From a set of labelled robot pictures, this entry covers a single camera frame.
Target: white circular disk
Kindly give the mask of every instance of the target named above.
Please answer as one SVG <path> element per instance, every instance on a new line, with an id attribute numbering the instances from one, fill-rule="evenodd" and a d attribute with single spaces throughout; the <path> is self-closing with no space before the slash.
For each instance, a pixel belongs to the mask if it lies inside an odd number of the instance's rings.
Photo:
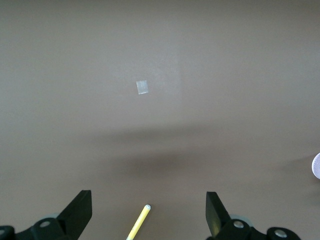
<path id="1" fill-rule="evenodd" d="M 318 179 L 320 179 L 320 153 L 315 156 L 312 161 L 312 172 Z"/>

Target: small white square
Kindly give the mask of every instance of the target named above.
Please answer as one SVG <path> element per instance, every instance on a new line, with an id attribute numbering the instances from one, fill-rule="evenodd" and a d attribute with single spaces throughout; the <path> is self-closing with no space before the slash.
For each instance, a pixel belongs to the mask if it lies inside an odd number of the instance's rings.
<path id="1" fill-rule="evenodd" d="M 138 88 L 138 94 L 146 94 L 149 92 L 147 81 L 137 81 L 136 87 Z"/>

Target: white round object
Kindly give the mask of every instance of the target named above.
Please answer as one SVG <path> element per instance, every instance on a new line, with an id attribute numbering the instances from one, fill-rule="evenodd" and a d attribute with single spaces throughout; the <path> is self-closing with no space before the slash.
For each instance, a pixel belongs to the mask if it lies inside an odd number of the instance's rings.
<path id="1" fill-rule="evenodd" d="M 320 153 L 315 156 L 312 161 L 312 172 L 318 179 L 320 179 Z"/>

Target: white paper square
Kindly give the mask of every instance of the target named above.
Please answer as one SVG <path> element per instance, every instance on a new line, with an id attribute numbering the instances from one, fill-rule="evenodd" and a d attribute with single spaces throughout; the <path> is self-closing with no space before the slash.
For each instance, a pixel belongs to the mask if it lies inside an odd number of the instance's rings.
<path id="1" fill-rule="evenodd" d="M 137 81 L 136 87 L 138 88 L 138 94 L 146 94 L 149 92 L 147 81 Z"/>

